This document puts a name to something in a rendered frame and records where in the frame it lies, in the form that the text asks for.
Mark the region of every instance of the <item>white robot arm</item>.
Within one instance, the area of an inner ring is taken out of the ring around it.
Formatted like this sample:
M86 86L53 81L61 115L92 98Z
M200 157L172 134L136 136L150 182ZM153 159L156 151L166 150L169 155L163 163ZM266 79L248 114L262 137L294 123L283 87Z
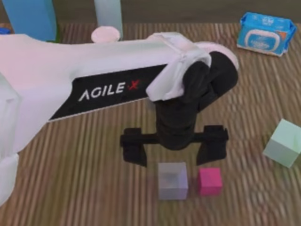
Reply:
M0 206L14 188L17 153L47 122L147 97L179 97L187 68L195 61L210 66L211 44L201 45L179 33L79 45L0 36Z

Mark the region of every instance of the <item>blue package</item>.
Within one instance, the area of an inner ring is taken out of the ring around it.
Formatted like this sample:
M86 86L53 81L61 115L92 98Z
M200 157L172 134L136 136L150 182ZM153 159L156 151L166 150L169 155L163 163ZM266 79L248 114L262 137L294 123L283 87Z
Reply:
M290 19L250 12L240 19L240 25L238 47L277 56L288 51L297 31Z
M0 27L0 34L10 34L10 30L7 28Z

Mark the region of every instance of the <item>gray block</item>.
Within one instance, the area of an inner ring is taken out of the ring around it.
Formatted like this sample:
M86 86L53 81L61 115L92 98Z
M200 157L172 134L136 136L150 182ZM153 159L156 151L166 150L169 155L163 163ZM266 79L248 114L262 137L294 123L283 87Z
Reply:
M184 162L158 164L159 199L184 200L188 193L187 168Z

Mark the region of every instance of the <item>pink block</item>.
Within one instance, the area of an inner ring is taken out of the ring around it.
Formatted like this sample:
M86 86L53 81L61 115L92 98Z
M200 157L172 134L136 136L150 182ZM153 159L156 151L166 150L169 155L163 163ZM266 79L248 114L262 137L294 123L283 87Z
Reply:
M222 191L220 168L199 169L199 192L201 195L219 195Z

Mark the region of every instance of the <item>wet wipes package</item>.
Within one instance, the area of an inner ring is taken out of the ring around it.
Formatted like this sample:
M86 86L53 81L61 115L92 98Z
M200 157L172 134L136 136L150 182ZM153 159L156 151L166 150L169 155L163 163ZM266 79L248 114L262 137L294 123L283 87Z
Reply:
M281 56L297 27L290 19L246 13L240 20L241 30L237 46L256 52Z

